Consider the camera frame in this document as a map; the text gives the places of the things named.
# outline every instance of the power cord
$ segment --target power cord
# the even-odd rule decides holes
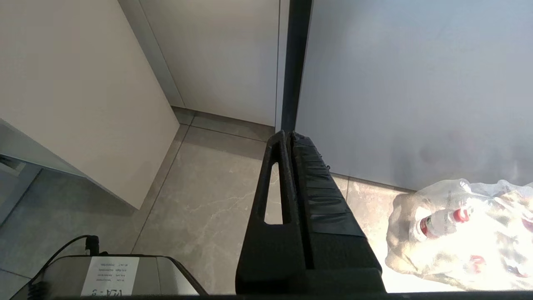
[[[43,300],[45,299],[46,295],[48,294],[48,290],[50,289],[50,286],[45,281],[40,281],[37,283],[34,283],[35,280],[42,274],[44,271],[50,266],[54,258],[61,253],[65,248],[67,248],[69,245],[74,243],[77,240],[81,240],[85,238],[85,250],[89,251],[90,256],[98,255],[100,246],[99,246],[99,239],[96,235],[80,235],[75,239],[70,240],[68,243],[66,243],[63,247],[59,248],[58,251],[48,259],[48,261],[43,265],[43,267],[35,274],[35,276],[30,279],[28,283],[28,300]]]

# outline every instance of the gray floor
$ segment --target gray floor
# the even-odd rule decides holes
[[[14,294],[59,247],[96,234],[116,254],[168,255],[209,293],[234,293],[237,261],[265,141],[273,128],[175,109],[181,123],[144,204],[135,210],[88,180],[43,170],[0,227],[0,299]],[[281,221],[273,172],[267,223]],[[456,290],[384,264],[392,201],[401,192],[334,176],[384,268],[389,292]],[[81,254],[84,245],[66,254]]]

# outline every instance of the red label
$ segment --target red label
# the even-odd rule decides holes
[[[431,216],[425,217],[420,221],[420,229],[422,230],[422,233],[425,236],[427,236],[427,221],[429,220],[429,218],[431,218]]]

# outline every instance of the label sticker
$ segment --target label sticker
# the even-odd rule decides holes
[[[91,258],[82,296],[131,296],[138,265],[138,257]]]

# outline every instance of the white cabinet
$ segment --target white cabinet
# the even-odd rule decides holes
[[[140,208],[179,124],[119,4],[1,1],[0,28],[0,154]]]
[[[274,126],[279,1],[141,5],[186,108]]]

